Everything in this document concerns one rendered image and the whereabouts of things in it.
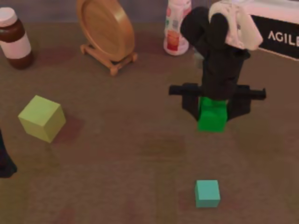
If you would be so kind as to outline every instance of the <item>bottle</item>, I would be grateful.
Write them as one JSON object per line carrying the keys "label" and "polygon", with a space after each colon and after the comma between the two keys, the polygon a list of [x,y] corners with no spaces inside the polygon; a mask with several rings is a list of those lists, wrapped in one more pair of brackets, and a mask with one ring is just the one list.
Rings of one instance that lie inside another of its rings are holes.
{"label": "bottle", "polygon": [[189,43],[181,35],[180,27],[184,17],[191,12],[191,9],[191,0],[168,0],[164,50],[170,55],[182,55],[189,49]]}
{"label": "bottle", "polygon": [[0,46],[14,68],[25,69],[33,63],[34,57],[24,26],[9,7],[0,7]]}

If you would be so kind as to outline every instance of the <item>jar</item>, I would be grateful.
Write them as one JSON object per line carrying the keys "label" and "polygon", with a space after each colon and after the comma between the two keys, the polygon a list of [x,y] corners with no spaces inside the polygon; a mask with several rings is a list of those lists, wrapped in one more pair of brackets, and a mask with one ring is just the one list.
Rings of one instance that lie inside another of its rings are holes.
{"label": "jar", "polygon": [[16,69],[25,69],[34,61],[23,23],[9,7],[0,8],[0,46],[8,62]]}

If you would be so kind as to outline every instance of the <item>table surface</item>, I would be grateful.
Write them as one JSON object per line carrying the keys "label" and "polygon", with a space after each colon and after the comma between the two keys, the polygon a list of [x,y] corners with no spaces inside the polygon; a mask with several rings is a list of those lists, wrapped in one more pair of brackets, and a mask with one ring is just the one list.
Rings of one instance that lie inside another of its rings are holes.
{"label": "table surface", "polygon": [[[252,52],[240,84],[268,97],[224,133],[199,133],[168,96],[198,82],[192,50],[163,50],[163,24],[135,24],[137,62],[111,77],[80,53],[76,23],[26,24],[36,55],[24,71],[0,56],[4,141],[19,168],[0,180],[3,224],[295,224],[299,220],[299,64]],[[39,95],[67,117],[53,143],[17,115]],[[217,179],[221,202],[196,209],[195,181]]]}

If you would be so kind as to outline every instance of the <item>cube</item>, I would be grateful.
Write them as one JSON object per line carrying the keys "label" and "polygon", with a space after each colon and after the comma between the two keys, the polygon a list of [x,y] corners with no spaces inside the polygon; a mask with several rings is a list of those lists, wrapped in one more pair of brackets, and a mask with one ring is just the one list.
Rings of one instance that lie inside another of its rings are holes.
{"label": "cube", "polygon": [[35,96],[18,116],[25,132],[51,143],[66,123],[60,104]]}
{"label": "cube", "polygon": [[201,97],[199,103],[198,130],[204,132],[223,132],[228,120],[226,101],[216,101]]}
{"label": "cube", "polygon": [[196,181],[195,200],[197,208],[216,208],[220,202],[218,181]]}

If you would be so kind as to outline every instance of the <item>wooden disc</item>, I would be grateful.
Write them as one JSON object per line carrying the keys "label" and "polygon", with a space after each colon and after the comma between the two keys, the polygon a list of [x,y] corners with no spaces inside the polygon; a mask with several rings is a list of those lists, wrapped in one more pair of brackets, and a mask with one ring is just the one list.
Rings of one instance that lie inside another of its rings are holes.
{"label": "wooden disc", "polygon": [[89,43],[108,60],[133,52],[133,27],[118,0],[77,0],[77,15]]}

